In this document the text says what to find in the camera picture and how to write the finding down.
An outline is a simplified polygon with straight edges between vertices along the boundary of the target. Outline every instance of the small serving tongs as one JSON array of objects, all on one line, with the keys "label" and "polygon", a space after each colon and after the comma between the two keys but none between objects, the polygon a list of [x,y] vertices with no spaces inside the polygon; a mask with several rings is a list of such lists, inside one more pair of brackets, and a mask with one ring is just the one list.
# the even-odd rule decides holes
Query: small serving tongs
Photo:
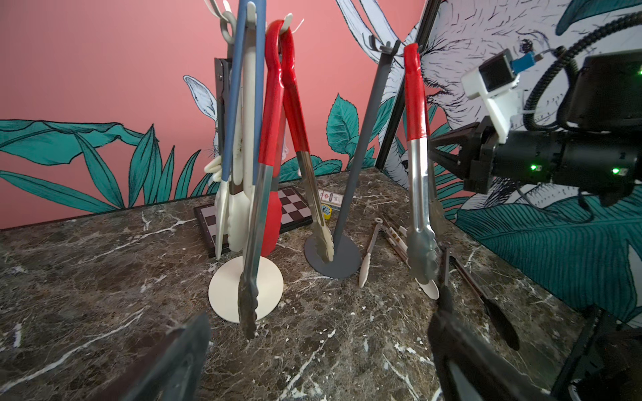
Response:
[{"label": "small serving tongs", "polygon": [[426,92],[416,43],[404,48],[406,65],[406,116],[408,142],[408,181],[410,183],[411,227],[408,230],[410,274],[420,284],[437,277],[437,242],[430,227],[428,141],[425,110]]},{"label": "small serving tongs", "polygon": [[290,126],[294,150],[297,152],[306,198],[312,211],[312,233],[315,236],[317,253],[325,263],[329,263],[334,259],[334,244],[330,229],[325,224],[325,219],[321,212],[321,199],[319,199],[317,179],[310,157],[306,125],[303,122],[297,77],[294,73],[294,39],[292,31],[289,29],[281,34],[281,49],[283,53],[282,70],[283,85],[285,86],[283,101],[285,114]]},{"label": "small serving tongs", "polygon": [[281,107],[283,104],[283,84],[281,83],[281,65],[279,63],[279,32],[283,20],[270,24],[266,33],[265,62],[268,66],[268,79],[265,95],[265,118],[261,129],[261,146],[259,148],[259,166],[254,188],[254,199],[250,212],[250,231],[247,245],[243,251],[243,273],[239,282],[239,322],[246,338],[254,338],[256,330],[256,307],[259,290],[256,276],[259,272],[263,233],[268,215],[268,202],[272,187],[272,173],[279,141]]}]

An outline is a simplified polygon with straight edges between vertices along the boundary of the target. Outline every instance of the chess board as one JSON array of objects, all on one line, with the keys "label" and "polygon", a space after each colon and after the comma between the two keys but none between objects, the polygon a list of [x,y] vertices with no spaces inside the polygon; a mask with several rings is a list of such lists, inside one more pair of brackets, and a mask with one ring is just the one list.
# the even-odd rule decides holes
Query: chess board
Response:
[{"label": "chess board", "polygon": [[[279,199],[281,201],[281,229],[279,232],[281,234],[312,223],[312,211],[294,187],[281,188]],[[216,255],[216,204],[195,207],[194,215],[198,220],[207,247],[207,254],[209,257],[214,257]],[[227,251],[229,251],[229,246],[227,234],[225,234],[222,253]]]}]

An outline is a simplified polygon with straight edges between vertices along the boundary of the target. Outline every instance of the stand pole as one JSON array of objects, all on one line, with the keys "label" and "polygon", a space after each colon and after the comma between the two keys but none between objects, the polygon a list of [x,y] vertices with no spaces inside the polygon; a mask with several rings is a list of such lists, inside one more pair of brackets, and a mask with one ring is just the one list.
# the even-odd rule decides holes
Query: stand pole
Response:
[{"label": "stand pole", "polygon": [[391,48],[390,43],[388,42],[385,46],[381,46],[381,49],[377,49],[374,36],[370,36],[370,46],[374,51],[380,51],[381,57],[379,58],[377,73],[375,74],[372,90],[370,91],[370,99],[368,100],[368,108],[366,109],[365,116],[363,118],[363,126],[361,127],[359,141],[357,142],[357,147],[352,158],[352,167],[350,168],[350,175],[348,176],[348,182],[345,186],[341,210],[339,211],[339,217],[334,228],[334,260],[330,263],[325,263],[317,255],[316,248],[313,246],[314,239],[311,237],[307,239],[303,248],[310,266],[324,276],[332,278],[347,278],[359,270],[359,267],[361,266],[361,253],[359,252],[359,247],[357,247],[350,238],[343,235],[343,229],[345,228],[345,223],[348,219],[350,204],[352,203],[354,190],[357,186],[359,173],[361,172],[361,166],[363,165],[363,159],[365,158],[368,144],[370,143],[372,129],[374,128],[377,120],[379,105],[381,104],[381,98],[383,97],[383,89],[386,86],[388,74],[390,74],[390,66],[392,65],[392,60],[394,59],[395,54],[397,54],[397,50],[399,50],[400,45],[401,42],[397,41],[394,47]]},{"label": "stand pole", "polygon": [[[371,44],[374,44],[373,36],[370,37],[370,42]],[[390,74],[390,66],[392,65],[392,60],[394,59],[398,49],[399,41],[397,41],[395,47],[392,49],[386,46],[381,46],[381,57],[379,58],[377,73],[374,76],[374,83],[372,84],[372,90],[370,91],[368,108],[365,111],[363,126],[361,127],[361,133],[359,135],[359,142],[357,142],[357,148],[354,151],[354,157],[352,158],[352,167],[350,168],[348,182],[345,185],[345,193],[343,194],[343,201],[341,202],[341,210],[339,210],[339,218],[336,222],[336,226],[334,227],[333,240],[335,248],[339,245],[343,229],[345,228],[345,223],[348,220],[350,204],[352,203],[354,190],[356,189],[357,181],[359,180],[361,165],[363,165],[363,159],[365,158],[365,153],[368,150],[372,129],[377,121],[377,112],[379,111],[379,106],[381,104],[383,89],[386,87],[388,74]]]}]

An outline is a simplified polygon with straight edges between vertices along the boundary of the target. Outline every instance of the white utensil stand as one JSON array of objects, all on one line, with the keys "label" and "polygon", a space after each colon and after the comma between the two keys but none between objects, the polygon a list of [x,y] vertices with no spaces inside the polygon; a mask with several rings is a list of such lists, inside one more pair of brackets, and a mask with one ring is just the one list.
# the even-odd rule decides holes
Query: white utensil stand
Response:
[{"label": "white utensil stand", "polygon": [[[243,272],[243,257],[235,257],[221,266],[209,282],[209,304],[224,320],[239,323],[238,288]],[[263,319],[276,308],[283,294],[283,275],[271,260],[261,257],[256,277],[259,289],[256,320]]]}]

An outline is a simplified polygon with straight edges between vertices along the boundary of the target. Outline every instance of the rabbit illustration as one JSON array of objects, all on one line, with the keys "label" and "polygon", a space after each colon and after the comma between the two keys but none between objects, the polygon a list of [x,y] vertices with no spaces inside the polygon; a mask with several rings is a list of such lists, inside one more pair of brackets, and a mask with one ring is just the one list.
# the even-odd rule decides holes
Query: rabbit illustration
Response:
[{"label": "rabbit illustration", "polygon": [[[371,51],[367,45],[367,39],[372,32],[361,19],[352,1],[336,2],[357,43],[371,59],[378,61],[378,54]],[[360,2],[377,36],[383,41],[394,42],[397,35],[392,31],[376,0]],[[572,24],[570,29],[558,37],[555,36],[555,27],[567,5],[566,0],[444,1],[440,5],[428,47],[422,54],[422,71],[426,85],[441,89],[438,93],[428,96],[428,101],[444,109],[451,128],[479,121],[487,114],[481,99],[470,100],[466,97],[461,77],[492,55],[509,49],[513,57],[517,58],[529,51],[539,53],[551,47],[570,47],[596,26],[612,21],[624,13],[642,9],[636,6],[590,17]],[[417,25],[406,37],[403,45],[412,43],[416,35]],[[641,39],[640,30],[613,34],[577,57],[577,62],[581,65],[588,54],[636,48]],[[521,73],[519,87],[531,89],[552,62],[553,56],[546,55],[544,60]],[[396,96],[402,77],[403,58],[397,56],[386,83],[383,101]],[[546,123],[554,118],[557,105],[564,97],[567,87],[563,74],[553,80],[550,89],[539,102],[536,121]],[[515,116],[512,121],[513,129],[522,127],[520,116]],[[380,144],[383,142],[386,129],[387,126],[378,133]],[[385,169],[395,182],[407,188],[408,177],[403,161],[403,155],[392,146]],[[538,207],[545,207],[577,195],[577,189],[552,184],[524,185],[522,191],[527,192],[529,199]],[[513,202],[525,202],[517,195],[515,183],[496,179],[488,194],[472,196],[462,208],[479,209]]]},{"label": "rabbit illustration", "polygon": [[[183,80],[189,87],[189,90],[192,93],[192,97],[194,98],[198,109],[207,117],[210,117],[212,120],[214,120],[217,129],[214,133],[214,139],[212,140],[213,152],[211,156],[212,158],[217,157],[218,155],[221,155],[223,150],[219,149],[218,147],[218,116],[216,111],[216,98],[214,97],[212,92],[196,78],[185,75],[183,77]],[[289,152],[290,150],[288,149],[285,142],[283,142],[281,161],[286,160]]]}]

